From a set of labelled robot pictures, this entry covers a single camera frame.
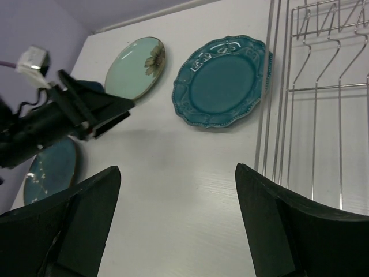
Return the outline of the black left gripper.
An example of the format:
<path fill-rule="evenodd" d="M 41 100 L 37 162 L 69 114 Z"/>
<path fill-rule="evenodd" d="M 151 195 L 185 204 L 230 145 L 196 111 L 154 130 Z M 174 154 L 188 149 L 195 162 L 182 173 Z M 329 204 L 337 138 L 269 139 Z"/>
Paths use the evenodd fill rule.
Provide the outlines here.
<path fill-rule="evenodd" d="M 67 91 L 46 90 L 50 102 L 37 109 L 37 135 L 57 141 L 73 135 L 80 140 L 98 139 L 130 116 L 132 100 L 100 92 L 81 84 L 65 70 L 58 71 Z M 95 121 L 106 121 L 95 131 Z"/>

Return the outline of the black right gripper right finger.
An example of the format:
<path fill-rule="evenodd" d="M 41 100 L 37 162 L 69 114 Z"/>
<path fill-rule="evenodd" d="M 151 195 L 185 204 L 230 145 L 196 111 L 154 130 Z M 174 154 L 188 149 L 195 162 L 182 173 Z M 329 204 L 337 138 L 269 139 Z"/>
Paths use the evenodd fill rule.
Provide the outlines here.
<path fill-rule="evenodd" d="M 312 201 L 245 164 L 235 181 L 256 276 L 368 276 L 368 216 Z"/>

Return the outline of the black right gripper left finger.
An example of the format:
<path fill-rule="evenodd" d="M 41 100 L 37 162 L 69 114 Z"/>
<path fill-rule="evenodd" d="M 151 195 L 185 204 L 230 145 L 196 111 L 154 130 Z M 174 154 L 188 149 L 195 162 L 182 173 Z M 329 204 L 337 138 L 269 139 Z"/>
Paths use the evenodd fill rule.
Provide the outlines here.
<path fill-rule="evenodd" d="M 1 276 L 97 276 L 121 186 L 111 166 L 1 215 Z"/>

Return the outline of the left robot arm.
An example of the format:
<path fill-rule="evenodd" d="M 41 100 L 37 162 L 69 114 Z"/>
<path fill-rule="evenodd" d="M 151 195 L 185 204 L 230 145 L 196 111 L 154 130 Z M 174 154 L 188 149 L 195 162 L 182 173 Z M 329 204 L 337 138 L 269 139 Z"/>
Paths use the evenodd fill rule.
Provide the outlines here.
<path fill-rule="evenodd" d="M 125 120 L 134 108 L 133 100 L 100 92 L 90 81 L 81 83 L 64 70 L 57 84 L 40 88 L 47 102 L 32 104 L 27 115 L 13 113 L 1 102 L 1 167 L 13 169 L 67 136 L 81 141 L 97 139 Z"/>

